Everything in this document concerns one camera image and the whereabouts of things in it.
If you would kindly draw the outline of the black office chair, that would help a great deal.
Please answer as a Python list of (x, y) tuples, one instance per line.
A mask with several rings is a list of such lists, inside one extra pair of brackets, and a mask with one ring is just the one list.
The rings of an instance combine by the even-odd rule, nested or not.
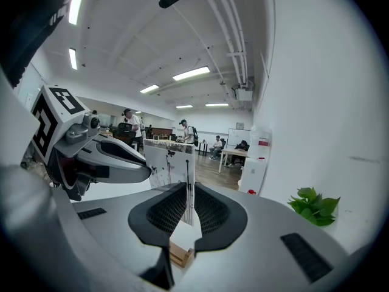
[(118, 140), (121, 140), (125, 144), (131, 146), (136, 136), (136, 132), (132, 130), (131, 124), (121, 122), (118, 124), (117, 128), (112, 132), (112, 136)]

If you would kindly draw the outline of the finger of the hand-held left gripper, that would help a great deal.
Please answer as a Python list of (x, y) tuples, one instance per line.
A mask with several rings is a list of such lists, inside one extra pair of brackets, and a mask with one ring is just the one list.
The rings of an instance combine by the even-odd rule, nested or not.
[(141, 183), (148, 179), (151, 174), (151, 169), (146, 165), (117, 159), (91, 162), (90, 166), (95, 169), (94, 178), (102, 183)]

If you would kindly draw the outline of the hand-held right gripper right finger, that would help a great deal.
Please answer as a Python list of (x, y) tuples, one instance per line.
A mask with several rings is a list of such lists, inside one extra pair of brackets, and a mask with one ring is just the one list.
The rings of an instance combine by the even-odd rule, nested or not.
[(194, 191), (202, 237), (172, 292), (306, 292), (348, 256), (284, 204), (201, 183)]

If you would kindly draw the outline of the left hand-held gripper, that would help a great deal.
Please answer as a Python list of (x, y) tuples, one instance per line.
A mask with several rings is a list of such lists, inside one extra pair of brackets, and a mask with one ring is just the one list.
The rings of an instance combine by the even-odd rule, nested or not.
[(40, 125), (32, 144), (54, 186), (81, 201), (90, 183), (97, 183), (94, 165), (146, 165), (126, 143), (100, 133), (98, 115), (65, 88), (43, 86), (31, 109)]

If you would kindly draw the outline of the white ceiling air unit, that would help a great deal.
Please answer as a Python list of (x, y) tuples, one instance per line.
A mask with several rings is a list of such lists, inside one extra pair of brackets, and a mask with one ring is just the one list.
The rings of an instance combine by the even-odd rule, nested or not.
[(253, 99), (253, 91), (247, 86), (232, 86), (233, 96), (235, 100), (240, 102), (251, 102)]

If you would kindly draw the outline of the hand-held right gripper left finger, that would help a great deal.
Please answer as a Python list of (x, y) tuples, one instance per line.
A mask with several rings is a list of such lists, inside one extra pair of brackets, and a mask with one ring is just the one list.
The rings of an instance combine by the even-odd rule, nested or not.
[(164, 215), (182, 216), (186, 185), (170, 184), (130, 195), (71, 203), (53, 189), (72, 257), (65, 275), (73, 287), (172, 287), (170, 235)]

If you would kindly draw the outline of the green potted plant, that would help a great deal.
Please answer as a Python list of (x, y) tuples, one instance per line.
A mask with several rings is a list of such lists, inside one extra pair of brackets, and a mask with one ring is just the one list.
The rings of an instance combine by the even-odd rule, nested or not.
[(340, 198), (324, 198), (313, 187), (302, 187), (297, 190), (297, 197), (291, 196), (287, 204), (300, 216), (312, 224), (325, 227), (333, 224)]

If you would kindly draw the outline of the clear water bottle red label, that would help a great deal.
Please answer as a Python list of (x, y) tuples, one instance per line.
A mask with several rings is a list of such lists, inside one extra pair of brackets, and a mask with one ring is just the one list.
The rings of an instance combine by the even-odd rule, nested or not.
[(253, 125), (250, 129), (249, 156), (267, 160), (270, 155), (272, 131), (268, 127)]

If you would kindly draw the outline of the white printed table card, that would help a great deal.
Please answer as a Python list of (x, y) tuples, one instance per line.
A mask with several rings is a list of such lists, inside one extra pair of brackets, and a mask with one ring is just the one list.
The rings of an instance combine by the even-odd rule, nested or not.
[(181, 220), (194, 225), (195, 203), (195, 148), (191, 144), (166, 140), (146, 139), (143, 150), (152, 189), (174, 183), (185, 183), (187, 190), (186, 210)]

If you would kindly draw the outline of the whiteboard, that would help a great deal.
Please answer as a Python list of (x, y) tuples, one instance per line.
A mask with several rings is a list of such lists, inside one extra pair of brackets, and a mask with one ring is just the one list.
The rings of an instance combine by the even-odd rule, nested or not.
[(250, 144), (250, 130), (229, 129), (226, 146), (235, 148), (241, 141), (246, 141)]

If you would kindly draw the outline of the white ceiling pipes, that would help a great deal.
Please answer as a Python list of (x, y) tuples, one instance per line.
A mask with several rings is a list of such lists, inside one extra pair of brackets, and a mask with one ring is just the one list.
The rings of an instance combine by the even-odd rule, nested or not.
[(248, 62), (243, 25), (234, 0), (206, 0), (219, 24), (232, 59), (238, 85), (247, 87)]

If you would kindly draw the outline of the wooden-top table white legs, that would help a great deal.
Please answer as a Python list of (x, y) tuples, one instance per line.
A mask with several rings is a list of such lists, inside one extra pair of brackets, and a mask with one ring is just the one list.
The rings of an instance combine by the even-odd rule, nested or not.
[(222, 166), (226, 166), (227, 165), (227, 157), (228, 156), (232, 156), (232, 155), (237, 155), (237, 156), (243, 156), (245, 158), (248, 158), (249, 155), (248, 155), (248, 152), (239, 152), (235, 149), (223, 149), (221, 151), (221, 158), (220, 158), (220, 161), (219, 161), (219, 168), (218, 168), (218, 173), (221, 173), (221, 170), (222, 170)]

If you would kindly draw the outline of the wooden card holder base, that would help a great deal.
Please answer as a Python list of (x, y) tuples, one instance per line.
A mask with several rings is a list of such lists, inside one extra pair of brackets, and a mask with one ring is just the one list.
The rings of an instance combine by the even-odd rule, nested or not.
[(173, 242), (170, 242), (169, 252), (171, 263), (181, 269), (187, 268), (195, 257), (193, 248), (185, 250)]

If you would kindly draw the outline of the person's black clothing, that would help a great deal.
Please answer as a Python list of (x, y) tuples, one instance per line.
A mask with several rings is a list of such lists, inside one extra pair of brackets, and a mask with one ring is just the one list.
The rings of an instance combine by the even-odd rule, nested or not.
[(71, 0), (0, 0), (0, 69), (12, 88), (70, 4)]

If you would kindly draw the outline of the white water dispenser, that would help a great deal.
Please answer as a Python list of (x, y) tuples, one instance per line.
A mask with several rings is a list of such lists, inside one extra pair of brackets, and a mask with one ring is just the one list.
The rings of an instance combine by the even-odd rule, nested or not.
[(238, 181), (239, 191), (258, 196), (263, 186), (266, 169), (267, 161), (264, 157), (246, 158), (241, 179)]

